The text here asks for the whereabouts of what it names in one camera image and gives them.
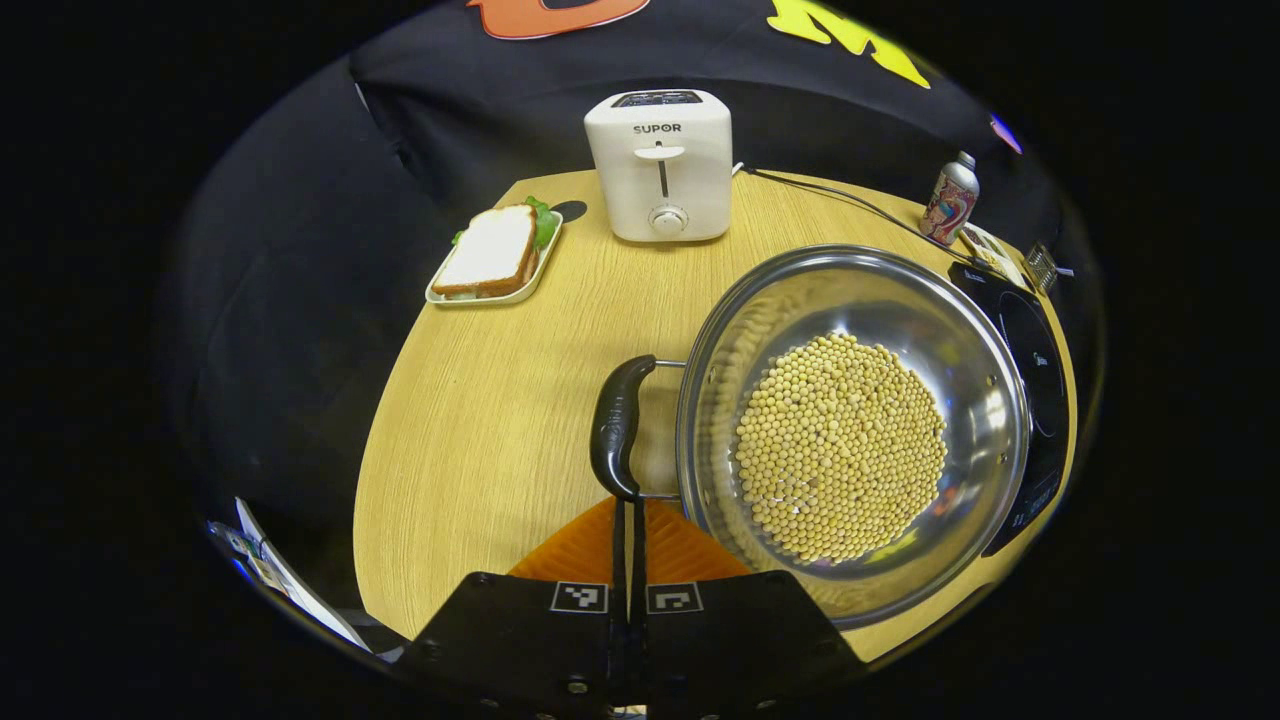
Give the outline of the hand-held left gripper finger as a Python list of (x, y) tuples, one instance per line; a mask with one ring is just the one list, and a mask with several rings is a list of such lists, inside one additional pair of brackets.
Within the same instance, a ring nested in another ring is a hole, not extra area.
[(575, 550), (599, 571), (532, 579), (472, 571), (421, 628), (401, 675), (465, 716), (608, 716), (628, 693), (628, 506), (607, 500)]
[(649, 716), (861, 716), (868, 674), (796, 577), (764, 571), (654, 583), (648, 507), (635, 503), (632, 660)]

